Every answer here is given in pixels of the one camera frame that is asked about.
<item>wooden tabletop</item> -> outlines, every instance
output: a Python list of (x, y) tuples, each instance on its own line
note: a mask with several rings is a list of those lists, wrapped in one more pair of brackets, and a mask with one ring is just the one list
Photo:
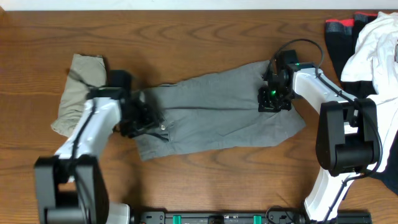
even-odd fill
[[(0, 223), (37, 223), (33, 164), (66, 138), (57, 118), (74, 53), (104, 55), (145, 86), (174, 83), (269, 59), (285, 42), (317, 41), (325, 19), (354, 11), (7, 12), (0, 18)], [(318, 61), (308, 43), (292, 46)], [(322, 69), (337, 83), (330, 58)], [(135, 142), (113, 134), (100, 160), (109, 197), (135, 208), (168, 211), (299, 207), (319, 171), (318, 115), (295, 102), (307, 127), (277, 147), (237, 147), (140, 161)], [(357, 180), (340, 209), (369, 210), (375, 223), (396, 223), (398, 196), (375, 179)]]

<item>gray cloth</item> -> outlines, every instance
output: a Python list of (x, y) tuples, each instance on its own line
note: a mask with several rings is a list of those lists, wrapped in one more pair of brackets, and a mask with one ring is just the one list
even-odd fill
[[(90, 57), (75, 54), (70, 70), (77, 72), (88, 84), (105, 85), (106, 71), (102, 56)], [(58, 109), (58, 119), (51, 124), (51, 128), (55, 132), (66, 137), (72, 135), (83, 114), (87, 93), (86, 86), (69, 76), (67, 77)]]
[(259, 113), (268, 61), (143, 91), (163, 122), (135, 137), (142, 160), (235, 146), (276, 146), (305, 127), (292, 108)]

